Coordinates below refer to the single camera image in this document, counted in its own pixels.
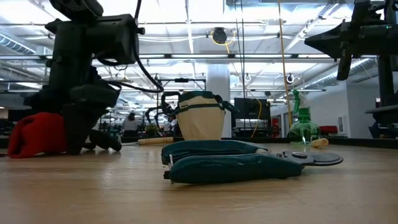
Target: canvas bag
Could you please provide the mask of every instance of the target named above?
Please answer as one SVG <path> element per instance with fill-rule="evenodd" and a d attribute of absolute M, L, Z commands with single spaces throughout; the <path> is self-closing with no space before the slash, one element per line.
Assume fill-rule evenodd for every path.
<path fill-rule="evenodd" d="M 169 116 L 176 116 L 184 140 L 221 139 L 225 110 L 238 110 L 228 101 L 210 91 L 167 92 L 165 97 L 178 95 L 178 106 Z"/>

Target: wooden table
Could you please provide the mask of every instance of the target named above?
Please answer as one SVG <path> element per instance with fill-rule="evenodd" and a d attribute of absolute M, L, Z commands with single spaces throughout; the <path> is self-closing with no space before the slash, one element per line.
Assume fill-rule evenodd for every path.
<path fill-rule="evenodd" d="M 160 150 L 0 158 L 0 223 L 398 223 L 398 150 L 328 146 L 342 164 L 220 185 L 164 180 Z"/>

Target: red fabric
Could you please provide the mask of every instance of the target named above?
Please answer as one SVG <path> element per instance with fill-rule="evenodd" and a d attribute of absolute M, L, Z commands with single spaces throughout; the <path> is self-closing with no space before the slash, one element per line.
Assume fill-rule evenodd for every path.
<path fill-rule="evenodd" d="M 41 152 L 53 154 L 66 150 L 62 116 L 41 112 L 17 123 L 9 140 L 7 155 L 11 158 L 28 158 Z"/>
<path fill-rule="evenodd" d="M 338 133 L 337 126 L 320 126 L 321 133 Z"/>

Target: yellow object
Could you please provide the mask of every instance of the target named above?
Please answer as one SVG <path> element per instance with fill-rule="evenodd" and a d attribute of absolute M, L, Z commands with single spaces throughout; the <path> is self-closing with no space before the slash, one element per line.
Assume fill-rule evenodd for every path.
<path fill-rule="evenodd" d="M 286 81 L 286 69 L 285 69 L 285 47 L 284 47 L 284 35 L 282 30 L 282 16 L 280 14 L 280 2 L 282 0 L 278 0 L 278 9 L 279 9 L 279 32 L 280 32 L 280 50 L 282 51 L 282 65 L 284 69 L 284 84 L 286 91 L 286 100 L 287 100 L 287 112 L 289 115 L 289 128 L 292 126 L 292 112 L 290 110 L 290 100 L 289 100 L 289 90 L 287 89 L 287 81 Z"/>
<path fill-rule="evenodd" d="M 318 147 L 325 147 L 329 145 L 329 140 L 325 139 L 325 138 L 321 138 L 321 139 L 317 139 L 311 142 L 311 146 L 318 148 Z"/>
<path fill-rule="evenodd" d="M 148 145 L 148 144 L 167 144 L 167 143 L 173 143 L 173 142 L 174 142 L 173 137 L 140 139 L 140 140 L 138 140 L 138 145 L 143 146 L 143 145 Z"/>
<path fill-rule="evenodd" d="M 236 70 L 234 63 L 232 63 L 232 66 L 234 67 L 236 74 L 238 74 L 238 71 Z M 238 75 L 238 77 L 239 77 L 241 83 L 243 83 L 242 76 L 241 76 L 241 75 Z M 245 94 L 245 92 L 246 92 L 246 87 L 243 86 L 243 94 Z M 260 115 L 261 115 L 261 111 L 262 111 L 262 103 L 261 103 L 261 101 L 259 101 L 259 99 L 257 99 L 250 91 L 248 91 L 248 93 L 249 93 L 254 99 L 256 99 L 257 102 L 259 102 L 259 104 L 260 104 L 259 116 L 257 117 L 257 122 L 256 122 L 256 125 L 254 126 L 254 131 L 253 131 L 253 133 L 251 134 L 251 137 L 250 137 L 250 138 L 253 138 L 254 134 L 255 134 L 256 131 L 257 131 L 257 127 L 258 127 L 258 124 L 259 124 L 259 123 L 258 123 L 258 120 L 260 120 Z"/>

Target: computer monitor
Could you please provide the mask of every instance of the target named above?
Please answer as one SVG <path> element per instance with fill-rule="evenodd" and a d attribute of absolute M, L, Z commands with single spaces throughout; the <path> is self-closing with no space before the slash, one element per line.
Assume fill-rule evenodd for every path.
<path fill-rule="evenodd" d="M 260 104 L 262 109 L 259 118 Z M 234 115 L 235 119 L 263 119 L 268 120 L 271 117 L 269 102 L 266 99 L 252 99 L 252 98 L 235 98 L 234 105 L 239 110 Z"/>

